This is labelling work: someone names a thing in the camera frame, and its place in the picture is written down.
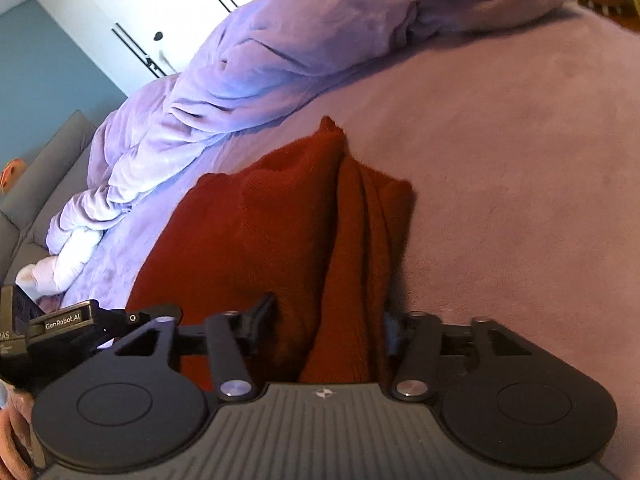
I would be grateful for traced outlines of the person left hand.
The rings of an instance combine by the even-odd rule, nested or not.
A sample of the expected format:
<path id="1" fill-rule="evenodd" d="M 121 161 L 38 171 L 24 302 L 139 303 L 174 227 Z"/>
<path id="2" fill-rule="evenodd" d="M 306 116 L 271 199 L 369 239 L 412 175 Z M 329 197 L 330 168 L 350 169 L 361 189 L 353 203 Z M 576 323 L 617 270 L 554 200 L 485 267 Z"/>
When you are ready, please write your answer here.
<path id="1" fill-rule="evenodd" d="M 34 398 L 6 387 L 6 405 L 1 409 L 1 478 L 29 480 L 32 470 L 32 408 Z"/>

